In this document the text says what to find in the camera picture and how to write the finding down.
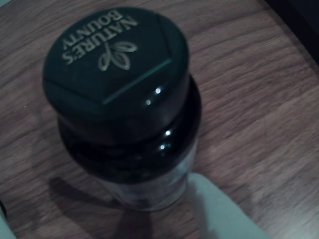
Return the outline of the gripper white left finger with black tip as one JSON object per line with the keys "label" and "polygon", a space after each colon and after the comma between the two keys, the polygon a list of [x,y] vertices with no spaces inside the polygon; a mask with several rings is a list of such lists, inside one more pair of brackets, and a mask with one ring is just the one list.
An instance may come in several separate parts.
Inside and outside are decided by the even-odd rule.
{"label": "gripper white left finger with black tip", "polygon": [[15,239],[15,235],[7,223],[6,209],[0,201],[0,239]]}

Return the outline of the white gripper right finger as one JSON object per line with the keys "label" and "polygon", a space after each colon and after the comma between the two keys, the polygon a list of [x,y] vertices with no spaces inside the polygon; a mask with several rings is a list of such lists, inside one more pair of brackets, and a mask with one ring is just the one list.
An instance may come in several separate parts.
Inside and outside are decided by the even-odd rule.
{"label": "white gripper right finger", "polygon": [[188,195],[201,239],[269,238],[236,203],[201,174],[189,174]]}

